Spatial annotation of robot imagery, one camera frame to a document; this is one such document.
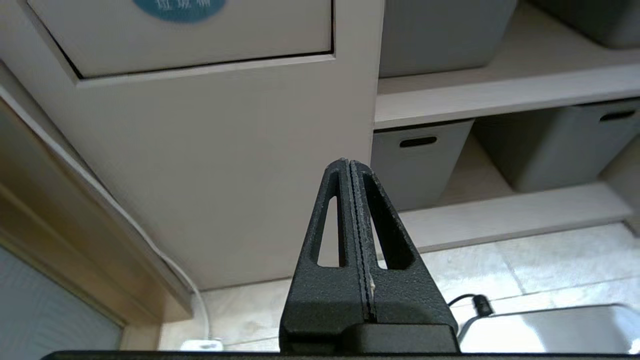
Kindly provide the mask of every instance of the white tile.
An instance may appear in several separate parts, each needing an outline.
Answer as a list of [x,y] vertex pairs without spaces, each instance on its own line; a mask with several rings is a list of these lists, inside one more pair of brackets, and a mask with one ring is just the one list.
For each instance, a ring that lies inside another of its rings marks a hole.
[[280,345],[278,344],[278,338],[271,338],[252,341],[250,343],[229,345],[225,347],[225,351],[279,352]]
[[[287,279],[203,293],[212,336],[225,346],[277,337],[290,285]],[[193,319],[163,325],[160,350],[175,350],[185,340],[202,338],[202,316],[196,304],[193,309]]]
[[640,241],[622,223],[496,244],[527,293],[640,275]]
[[[499,315],[553,309],[555,305],[548,293],[538,293],[508,299],[491,300],[491,307],[495,314]],[[476,316],[476,310],[473,305],[452,307],[451,312],[458,321],[459,328],[462,328],[467,321]]]
[[554,290],[548,294],[557,307],[619,303],[640,311],[640,277]]
[[446,301],[465,293],[501,299],[522,295],[495,244],[421,254],[424,264]]

